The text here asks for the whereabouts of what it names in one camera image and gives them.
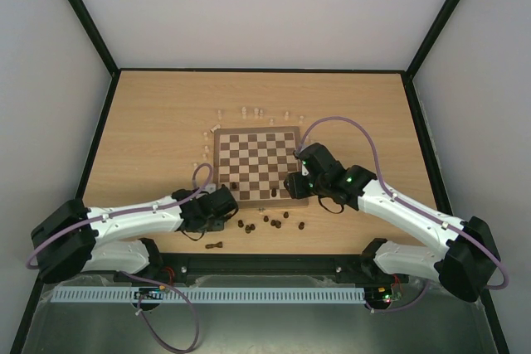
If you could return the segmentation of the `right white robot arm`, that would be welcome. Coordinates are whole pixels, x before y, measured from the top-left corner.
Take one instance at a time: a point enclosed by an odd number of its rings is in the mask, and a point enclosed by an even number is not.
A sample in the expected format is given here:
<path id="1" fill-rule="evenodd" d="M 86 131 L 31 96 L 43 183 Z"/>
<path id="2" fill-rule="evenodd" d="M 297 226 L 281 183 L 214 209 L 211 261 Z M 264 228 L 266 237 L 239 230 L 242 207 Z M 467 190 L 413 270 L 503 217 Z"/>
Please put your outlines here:
<path id="1" fill-rule="evenodd" d="M 486 290 L 500 256 L 485 221 L 475 216 L 464 221 L 424 206 L 385 186 L 364 167 L 343 167 L 320 143 L 303 148 L 295 158 L 301 169 L 289 173 L 284 181 L 291 198 L 330 199 L 342 209 L 376 216 L 421 242 L 420 246 L 401 246 L 379 240 L 374 253 L 362 260 L 368 279 L 408 274 L 438 282 L 469 303 Z"/>

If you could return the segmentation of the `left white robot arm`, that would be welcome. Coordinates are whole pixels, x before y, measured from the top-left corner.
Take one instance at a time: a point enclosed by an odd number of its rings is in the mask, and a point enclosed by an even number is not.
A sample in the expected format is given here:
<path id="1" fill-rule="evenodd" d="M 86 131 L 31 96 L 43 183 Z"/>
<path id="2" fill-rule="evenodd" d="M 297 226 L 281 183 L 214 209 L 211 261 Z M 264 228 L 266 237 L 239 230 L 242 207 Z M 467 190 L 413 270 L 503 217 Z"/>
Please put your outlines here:
<path id="1" fill-rule="evenodd" d="M 33 229 L 27 265 L 45 284 L 87 272 L 140 274 L 161 265 L 150 234 L 223 230 L 237 212 L 230 190 L 214 185 L 131 206 L 87 207 L 81 199 L 69 200 Z"/>

